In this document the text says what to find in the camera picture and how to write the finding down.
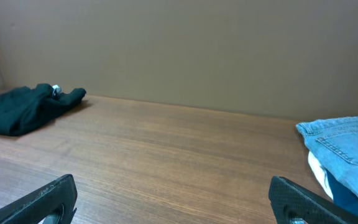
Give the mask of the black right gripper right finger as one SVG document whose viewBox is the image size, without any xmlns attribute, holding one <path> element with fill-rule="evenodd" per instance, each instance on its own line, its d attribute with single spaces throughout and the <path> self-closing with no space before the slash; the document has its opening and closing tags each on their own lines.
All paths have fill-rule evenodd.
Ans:
<svg viewBox="0 0 358 224">
<path fill-rule="evenodd" d="M 358 216 L 285 177 L 272 177 L 268 198 L 278 224 L 358 224 Z"/>
</svg>

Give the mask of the black shorts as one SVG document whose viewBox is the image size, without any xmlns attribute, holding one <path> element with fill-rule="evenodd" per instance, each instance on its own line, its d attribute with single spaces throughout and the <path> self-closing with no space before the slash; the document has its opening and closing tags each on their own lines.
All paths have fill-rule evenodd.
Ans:
<svg viewBox="0 0 358 224">
<path fill-rule="evenodd" d="M 47 83 L 0 94 L 0 135 L 22 136 L 32 132 L 72 110 L 85 95 L 83 88 L 64 93 L 58 85 Z"/>
</svg>

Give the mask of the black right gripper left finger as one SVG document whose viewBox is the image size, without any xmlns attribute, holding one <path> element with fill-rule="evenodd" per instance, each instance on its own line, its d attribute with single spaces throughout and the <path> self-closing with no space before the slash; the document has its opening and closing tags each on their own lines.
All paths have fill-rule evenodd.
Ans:
<svg viewBox="0 0 358 224">
<path fill-rule="evenodd" d="M 77 196 L 73 176 L 65 174 L 0 208 L 0 224 L 70 224 Z"/>
</svg>

